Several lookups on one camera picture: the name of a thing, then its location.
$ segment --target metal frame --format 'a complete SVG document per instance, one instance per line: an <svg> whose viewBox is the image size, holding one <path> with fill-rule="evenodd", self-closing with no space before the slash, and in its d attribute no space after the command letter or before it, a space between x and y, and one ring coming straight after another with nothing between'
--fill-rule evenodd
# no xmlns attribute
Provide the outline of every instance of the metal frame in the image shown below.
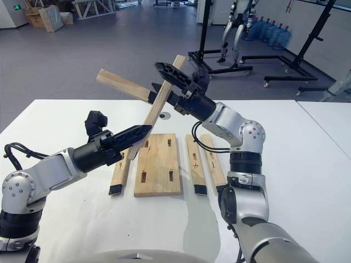
<svg viewBox="0 0 351 263"><path fill-rule="evenodd" d="M325 23L327 22L328 18L330 17L330 10L333 8L333 5L335 4L336 0L329 0L328 4L324 8L322 14L320 15L316 25L314 26L311 34L308 36L305 44L303 45L301 51L299 54L295 57L294 61L289 60L288 58L284 56L278 56L278 55L273 55L273 56L243 56L241 58L240 63L245 63L245 60L248 59L279 59L282 64L286 64L288 68L285 69L285 73L289 72L289 69L295 70L297 73L299 73L301 76L300 77L294 77L294 76L265 76L264 77L264 87L268 87L270 81L316 81L318 78L313 76L311 73L308 71L304 70L303 68L300 67L301 62L303 61L303 57L305 53L307 52L309 46L311 45L312 41L314 39L317 39L319 41L323 41L322 38L319 37L320 32L322 31Z"/></svg>
<svg viewBox="0 0 351 263"><path fill-rule="evenodd" d="M84 2L88 2L88 5L86 6L84 14L82 15L78 4L79 3L84 3ZM114 14L115 13L115 11L114 11L114 9L112 7L111 0L107 0L109 8L105 6L104 0L75 0L72 3L76 6L76 10L77 10L78 16L79 16L78 20L84 20L84 19L89 19L89 18L96 18L98 16L110 15L110 14ZM97 3L104 8L106 13L103 13L103 14L99 13ZM91 16L87 16L88 15L88 11L89 11L89 9L90 9L92 4L94 5L94 10L95 10L96 14L95 15L91 15Z"/></svg>
<svg viewBox="0 0 351 263"><path fill-rule="evenodd" d="M203 59L205 54L220 53L220 49L205 50L207 23L208 23L208 18L210 16L210 7L211 7L211 0L206 0L205 12L203 14L203 21L202 21L200 49L198 51L188 52L188 56L189 56L188 58L194 60L197 66L199 67L204 66L206 69L208 69L209 74L220 74L220 73L228 73L228 72L236 72L236 71L247 71L247 73L249 74L250 71L253 69L253 66L228 67L228 68L221 68L218 70L214 70L206 62L204 62Z"/></svg>
<svg viewBox="0 0 351 263"><path fill-rule="evenodd" d="M166 7L168 7L168 5L171 5L171 3L167 3L167 2L159 3L158 0L156 0L156 3L154 4L154 7L155 7L155 5L165 5Z"/></svg>

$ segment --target wooden board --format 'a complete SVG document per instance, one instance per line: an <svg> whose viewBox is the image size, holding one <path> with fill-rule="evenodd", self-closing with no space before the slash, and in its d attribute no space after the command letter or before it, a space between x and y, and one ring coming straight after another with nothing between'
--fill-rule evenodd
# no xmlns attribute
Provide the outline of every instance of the wooden board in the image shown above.
<svg viewBox="0 0 351 263"><path fill-rule="evenodd" d="M197 195L207 195L205 176L202 168L202 161L199 152L199 146L194 142L193 136L187 134L185 137L186 145L188 146L188 157L193 179L195 193Z"/></svg>
<svg viewBox="0 0 351 263"><path fill-rule="evenodd" d="M109 195L114 196L118 195L122 192L123 186L126 183L129 165L131 160L127 158L129 153L129 148L122 151L121 155L123 159L115 164L115 170L112 175L111 185L109 190Z"/></svg>
<svg viewBox="0 0 351 263"><path fill-rule="evenodd" d="M103 68L99 71L97 81L149 103L150 90L104 70Z"/></svg>
<svg viewBox="0 0 351 263"><path fill-rule="evenodd" d="M214 147L212 138L209 134L203 134L200 136L201 141L209 146ZM208 165L208 169L211 173L212 184L216 187L216 191L219 192L223 185L227 184L227 181L224 177L222 167L220 166L220 162L216 153L205 151L206 161Z"/></svg>
<svg viewBox="0 0 351 263"><path fill-rule="evenodd" d="M173 62L173 66L180 69L182 67L182 64L185 61L185 57L181 56L181 55L177 55L175 57L175 60ZM170 84L167 81L164 81L162 84L162 87L159 91L159 93L157 94L157 97L154 101L154 104L151 107L151 110L149 111L144 124L145 125L152 125L152 127L155 126L155 123L162 111L163 106L165 105L168 96L170 94L172 90L172 84ZM145 136L145 138L143 140L140 140L138 143L134 144L132 146L132 149L128 155L128 159L132 159L134 160L139 149L145 144L146 140L148 139L148 136Z"/></svg>
<svg viewBox="0 0 351 263"><path fill-rule="evenodd" d="M151 134L139 150L134 196L179 195L175 134Z"/></svg>

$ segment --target black joint housing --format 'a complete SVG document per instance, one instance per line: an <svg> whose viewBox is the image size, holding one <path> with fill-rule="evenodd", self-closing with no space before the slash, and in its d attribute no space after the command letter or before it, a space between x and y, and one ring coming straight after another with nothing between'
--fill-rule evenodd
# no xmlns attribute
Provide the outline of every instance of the black joint housing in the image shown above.
<svg viewBox="0 0 351 263"><path fill-rule="evenodd" d="M261 174L261 154L256 152L231 152L230 171L240 173Z"/></svg>
<svg viewBox="0 0 351 263"><path fill-rule="evenodd" d="M19 215L1 210L0 236L5 238L20 238L33 234L38 229L42 211Z"/></svg>

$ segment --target wooden frame pieces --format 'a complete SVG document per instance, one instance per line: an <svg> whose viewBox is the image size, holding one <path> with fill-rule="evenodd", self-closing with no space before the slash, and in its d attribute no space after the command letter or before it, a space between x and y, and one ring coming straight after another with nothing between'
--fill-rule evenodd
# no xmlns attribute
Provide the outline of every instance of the wooden frame pieces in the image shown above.
<svg viewBox="0 0 351 263"><path fill-rule="evenodd" d="M194 142L193 136L190 134L186 135L185 141L188 147L190 172L195 193L197 195L207 195L206 182L203 173L199 147L197 143Z"/></svg>

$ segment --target black metal stand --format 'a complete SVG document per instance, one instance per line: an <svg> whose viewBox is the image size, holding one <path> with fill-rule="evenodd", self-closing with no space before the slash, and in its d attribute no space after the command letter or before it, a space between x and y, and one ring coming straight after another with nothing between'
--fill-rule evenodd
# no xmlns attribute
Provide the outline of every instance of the black metal stand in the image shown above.
<svg viewBox="0 0 351 263"><path fill-rule="evenodd" d="M320 15L316 25L314 26L311 34L309 34L305 44L303 45L299 54L295 57L294 61L287 59L284 56L243 56L241 58L241 63L244 63L245 60L248 59L279 59L282 64L286 64L289 68L295 70L297 73L301 75L301 77L294 77L294 76L265 76L264 77L264 87L268 87L268 83L270 81L316 81L318 78L313 76L308 71L304 70L300 67L301 62L303 61L303 56L305 55L306 51L308 50L309 46L311 45L314 39L319 41L323 41L322 38L319 37L321 30L323 29L325 23L327 22L328 18L330 17L330 10L332 9L333 5L335 4L336 0L329 0L328 4L324 8L324 11Z"/></svg>
<svg viewBox="0 0 351 263"><path fill-rule="evenodd" d="M236 72L236 71L247 71L247 73L249 73L253 69L252 66L228 67L228 68L221 68L221 69L218 69L218 70L214 70L206 62L204 62L203 56L205 54L220 53L220 49L205 50L207 23L208 23L208 17L210 16L210 7L211 7L211 0L206 0L206 2L205 2L205 11L204 11L204 14L203 14L203 22L202 22L200 49L199 49L199 51L188 52L188 56L192 60L194 60L194 62L199 67L204 66L206 69L208 69L208 73L209 74L220 74L220 73L228 73L228 72Z"/></svg>

